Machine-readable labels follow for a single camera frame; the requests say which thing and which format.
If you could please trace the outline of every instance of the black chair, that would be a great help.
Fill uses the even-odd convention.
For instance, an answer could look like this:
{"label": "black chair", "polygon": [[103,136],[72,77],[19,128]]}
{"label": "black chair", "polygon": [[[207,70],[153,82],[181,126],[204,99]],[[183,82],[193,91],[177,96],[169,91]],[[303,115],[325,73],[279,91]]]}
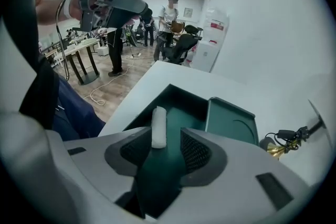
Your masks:
{"label": "black chair", "polygon": [[202,39],[197,35],[198,29],[192,25],[187,25],[185,31],[187,34],[180,36],[180,39],[176,42],[176,46],[164,48],[165,56],[171,63],[181,64],[187,57],[188,51]]}

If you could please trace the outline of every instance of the table leg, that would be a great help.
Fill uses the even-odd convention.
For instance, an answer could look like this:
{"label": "table leg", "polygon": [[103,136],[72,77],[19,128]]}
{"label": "table leg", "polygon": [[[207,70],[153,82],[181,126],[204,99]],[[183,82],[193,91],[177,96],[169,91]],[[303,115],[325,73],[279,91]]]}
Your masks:
{"label": "table leg", "polygon": [[90,47],[86,47],[86,50],[88,51],[88,55],[89,55],[89,58],[90,58],[90,62],[92,64],[92,67],[93,67],[93,70],[95,72],[96,75],[99,75],[99,72],[97,70],[97,67],[96,67],[96,64],[94,63],[95,61],[93,60],[93,57],[92,57],[92,52],[90,50]]}
{"label": "table leg", "polygon": [[79,80],[79,83],[80,84],[84,84],[84,82],[83,82],[81,76],[79,75],[78,70],[77,70],[77,68],[75,66],[75,63],[74,63],[73,58],[72,58],[72,55],[71,54],[68,55],[67,58],[68,58],[68,60],[69,60],[69,62],[71,64],[71,67],[72,67],[73,71],[75,72],[75,75],[76,75],[77,79]]}
{"label": "table leg", "polygon": [[82,59],[80,58],[80,54],[79,54],[78,51],[76,51],[76,56],[77,56],[78,62],[79,62],[79,64],[80,64],[80,67],[81,67],[82,70],[83,70],[83,73],[84,73],[84,74],[87,74],[87,73],[86,73],[86,70],[85,70],[85,67],[84,67],[84,65],[83,65]]}

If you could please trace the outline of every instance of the white cable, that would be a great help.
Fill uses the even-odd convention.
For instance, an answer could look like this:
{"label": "white cable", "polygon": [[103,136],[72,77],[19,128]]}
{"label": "white cable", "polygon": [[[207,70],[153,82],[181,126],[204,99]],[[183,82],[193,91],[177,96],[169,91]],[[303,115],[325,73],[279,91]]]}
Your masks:
{"label": "white cable", "polygon": [[110,82],[108,82],[108,83],[106,83],[106,84],[104,84],[104,85],[102,85],[102,86],[99,86],[98,88],[94,89],[94,90],[90,93],[90,95],[84,97],[84,99],[87,98],[87,97],[90,97],[91,100],[92,100],[93,102],[95,102],[96,104],[98,104],[98,105],[105,105],[105,101],[104,101],[104,100],[95,100],[95,99],[92,97],[92,94],[93,94],[95,91],[97,91],[98,89],[100,89],[101,87],[107,86],[107,85],[110,84],[113,80],[115,80],[115,79],[117,79],[117,78],[119,78],[119,77],[121,77],[121,76],[123,76],[123,75],[126,75],[127,72],[128,72],[128,70],[129,70],[133,65],[134,65],[134,60],[132,61],[132,65],[126,70],[126,72],[125,72],[124,74],[121,74],[121,75],[119,75],[119,76],[113,78],[112,80],[110,80]]}

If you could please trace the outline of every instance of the wristband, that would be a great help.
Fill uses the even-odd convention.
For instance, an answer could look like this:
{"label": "wristband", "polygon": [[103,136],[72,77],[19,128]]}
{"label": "wristband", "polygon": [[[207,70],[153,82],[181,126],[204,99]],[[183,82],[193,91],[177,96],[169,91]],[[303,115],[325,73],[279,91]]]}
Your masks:
{"label": "wristband", "polygon": [[68,18],[68,19],[73,19],[72,16],[70,15],[70,2],[71,0],[65,0],[64,5],[63,5],[63,14]]}

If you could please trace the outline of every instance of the wooden floor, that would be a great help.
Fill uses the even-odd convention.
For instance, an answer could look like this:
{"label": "wooden floor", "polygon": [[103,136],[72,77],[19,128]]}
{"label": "wooden floor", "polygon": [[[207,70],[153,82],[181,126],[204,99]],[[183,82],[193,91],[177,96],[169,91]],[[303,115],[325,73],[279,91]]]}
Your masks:
{"label": "wooden floor", "polygon": [[[126,70],[133,63],[133,60],[127,59],[131,56],[131,49],[132,49],[133,54],[135,55],[138,52],[140,52],[141,53],[140,58],[144,58],[144,59],[134,60],[134,65],[128,70],[127,74],[119,78],[116,78],[109,85],[98,89],[92,94],[92,97],[94,99],[104,100],[105,105],[96,104],[90,99],[90,97],[85,99],[93,106],[98,117],[101,118],[105,122],[114,113],[118,105],[125,98],[125,96],[130,92],[130,90],[134,87],[134,85],[141,79],[141,77],[150,68],[151,62],[153,61],[153,53],[154,53],[154,48],[156,46],[156,41],[154,42],[154,48],[149,48],[149,47],[142,48],[142,45],[139,45],[139,46],[141,47],[140,48],[135,48],[135,47],[130,48],[128,46],[124,46],[123,55],[121,56],[122,69],[124,70],[123,73],[125,73]],[[86,67],[86,71],[93,71],[87,51],[85,49],[81,50],[80,55],[82,58],[82,62],[84,66]],[[112,71],[112,63],[111,63],[110,57],[108,55],[107,56],[99,56],[97,54],[92,54],[92,55],[93,55],[93,59],[95,60],[94,62],[96,63],[97,69],[100,72],[100,76],[98,79],[96,79],[95,81],[87,85],[80,86],[78,84],[77,77],[74,71],[72,70],[70,63],[68,62],[68,68],[69,68],[69,73],[70,73],[70,78],[68,82],[76,90],[76,92],[83,98],[90,95],[90,93],[94,89],[98,88],[101,85],[108,83],[109,81],[113,79],[113,77],[111,78],[108,76],[108,72]],[[74,56],[73,60],[76,64],[76,67],[79,73],[82,75],[82,71],[81,71],[79,62],[77,60],[77,57]],[[64,67],[62,68],[61,66],[56,66],[54,67],[54,70],[57,73],[61,74],[62,76],[65,76]]]}

